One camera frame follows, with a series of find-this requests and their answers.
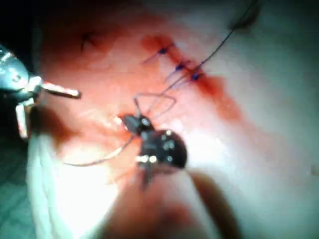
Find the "blood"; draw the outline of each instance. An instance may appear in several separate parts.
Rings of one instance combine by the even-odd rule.
[[[173,44],[173,39],[168,35],[146,35],[141,41],[145,50],[150,53],[158,52],[164,46]],[[182,55],[178,46],[171,47],[165,56],[171,60],[173,64],[178,66],[187,56]],[[201,63],[192,62],[192,65],[198,66]],[[196,67],[182,67],[181,71],[185,74],[191,74],[188,81],[194,82],[194,87],[208,101],[215,105],[218,116],[225,121],[240,121],[242,114],[235,100],[226,92],[224,82],[225,79],[220,76],[209,76],[201,68],[195,70]]]

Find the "surgical suture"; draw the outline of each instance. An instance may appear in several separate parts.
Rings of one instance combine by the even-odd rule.
[[[172,47],[175,46],[174,43],[171,43],[170,45],[166,46],[166,47],[162,47],[159,51],[157,51],[157,53],[155,53],[153,56],[149,57],[148,59],[146,59],[145,61],[142,62],[142,64],[146,64],[149,63],[150,61],[152,61],[153,59],[155,59],[157,56],[160,55],[164,55],[167,53],[167,51]]]

